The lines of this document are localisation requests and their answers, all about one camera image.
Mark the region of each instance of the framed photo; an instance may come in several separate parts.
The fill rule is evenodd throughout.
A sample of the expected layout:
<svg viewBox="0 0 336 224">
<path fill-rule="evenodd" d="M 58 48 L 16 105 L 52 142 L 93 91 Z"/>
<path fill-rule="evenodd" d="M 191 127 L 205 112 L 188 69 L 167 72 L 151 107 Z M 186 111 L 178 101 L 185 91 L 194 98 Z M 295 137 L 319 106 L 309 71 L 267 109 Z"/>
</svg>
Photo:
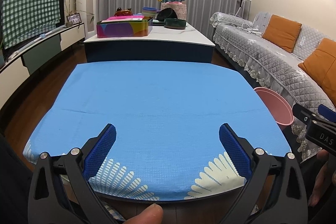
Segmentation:
<svg viewBox="0 0 336 224">
<path fill-rule="evenodd" d="M 67 20 L 73 24 L 82 23 L 81 15 L 79 13 L 67 16 Z"/>
</svg>

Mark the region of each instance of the human hand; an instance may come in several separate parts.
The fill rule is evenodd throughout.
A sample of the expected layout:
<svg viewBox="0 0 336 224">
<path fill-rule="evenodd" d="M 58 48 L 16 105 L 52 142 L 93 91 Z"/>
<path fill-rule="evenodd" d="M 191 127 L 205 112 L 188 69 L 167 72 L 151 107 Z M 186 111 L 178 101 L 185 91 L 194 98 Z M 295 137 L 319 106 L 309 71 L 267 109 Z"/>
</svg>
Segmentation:
<svg viewBox="0 0 336 224">
<path fill-rule="evenodd" d="M 162 218 L 163 210 L 161 206 L 154 203 L 139 215 L 125 221 L 124 224 L 161 224 Z"/>
<path fill-rule="evenodd" d="M 329 152 L 321 150 L 317 153 L 317 158 L 321 161 L 326 161 L 326 163 L 316 176 L 314 189 L 308 200 L 308 206 L 311 207 L 314 207 L 320 201 L 320 198 L 329 187 L 330 182 L 336 186 L 336 170 L 333 174 L 328 170 Z"/>
</svg>

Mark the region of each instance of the gray quilted sofa cover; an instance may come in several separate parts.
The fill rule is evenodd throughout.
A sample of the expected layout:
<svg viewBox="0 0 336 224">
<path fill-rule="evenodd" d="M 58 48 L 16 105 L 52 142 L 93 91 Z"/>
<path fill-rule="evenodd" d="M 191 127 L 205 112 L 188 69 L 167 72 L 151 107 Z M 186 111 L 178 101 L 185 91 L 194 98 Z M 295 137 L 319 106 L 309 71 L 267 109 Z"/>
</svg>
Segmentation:
<svg viewBox="0 0 336 224">
<path fill-rule="evenodd" d="M 217 12 L 210 18 L 210 23 L 216 28 L 213 40 L 261 86 L 276 91 L 291 106 L 299 103 L 317 115 L 320 104 L 335 110 L 322 88 L 298 67 L 327 36 L 303 24 L 293 53 L 289 53 L 261 36 L 242 29 L 242 25 L 247 24 L 263 33 L 271 16 L 269 13 L 259 13 L 250 22 Z M 301 144 L 298 151 L 302 152 L 302 160 L 319 151 L 318 146 L 306 140 L 306 127 L 297 119 L 292 125 L 292 132 Z"/>
</svg>

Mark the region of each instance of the metal screw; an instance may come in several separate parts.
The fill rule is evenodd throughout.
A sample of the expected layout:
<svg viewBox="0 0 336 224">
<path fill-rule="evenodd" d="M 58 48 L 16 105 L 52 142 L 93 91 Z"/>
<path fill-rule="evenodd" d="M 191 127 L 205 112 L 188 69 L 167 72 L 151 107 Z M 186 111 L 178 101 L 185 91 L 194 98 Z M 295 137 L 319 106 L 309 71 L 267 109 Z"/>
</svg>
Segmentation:
<svg viewBox="0 0 336 224">
<path fill-rule="evenodd" d="M 287 157 L 288 157 L 289 159 L 291 159 L 291 160 L 295 159 L 295 156 L 294 156 L 293 153 L 288 153 L 288 154 L 287 154 Z"/>
<path fill-rule="evenodd" d="M 264 150 L 262 150 L 261 148 L 257 148 L 256 150 L 255 150 L 255 152 L 258 154 L 258 155 L 263 155 L 263 154 L 265 154 L 265 151 Z"/>
<path fill-rule="evenodd" d="M 79 153 L 79 149 L 78 148 L 74 148 L 74 149 L 71 150 L 71 154 L 72 155 L 78 155 L 78 153 Z"/>
<path fill-rule="evenodd" d="M 40 157 L 41 159 L 45 159 L 48 156 L 47 152 L 43 152 Z"/>
</svg>

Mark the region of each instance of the wooden floor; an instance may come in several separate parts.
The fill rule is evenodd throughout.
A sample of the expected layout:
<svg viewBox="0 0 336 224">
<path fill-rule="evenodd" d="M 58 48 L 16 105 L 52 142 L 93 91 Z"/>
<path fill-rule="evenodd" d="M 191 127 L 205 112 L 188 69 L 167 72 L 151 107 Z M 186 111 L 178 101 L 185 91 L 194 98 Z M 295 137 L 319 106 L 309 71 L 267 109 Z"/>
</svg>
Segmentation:
<svg viewBox="0 0 336 224">
<path fill-rule="evenodd" d="M 41 72 L 42 77 L 26 95 L 5 129 L 5 137 L 18 156 L 33 170 L 33 165 L 23 156 L 22 151 L 31 133 L 52 107 L 58 93 L 77 64 L 86 63 L 84 47 L 76 44 L 68 55 L 58 60 L 57 64 Z M 231 66 L 216 52 L 213 53 L 212 63 L 231 68 Z M 238 190 L 223 195 L 182 202 L 163 204 L 163 223 L 169 224 L 217 224 L 225 215 L 230 205 L 239 193 Z M 71 189 L 67 188 L 70 199 L 75 200 Z M 126 219 L 142 212 L 149 204 L 120 202 L 104 199 L 116 208 Z"/>
</svg>

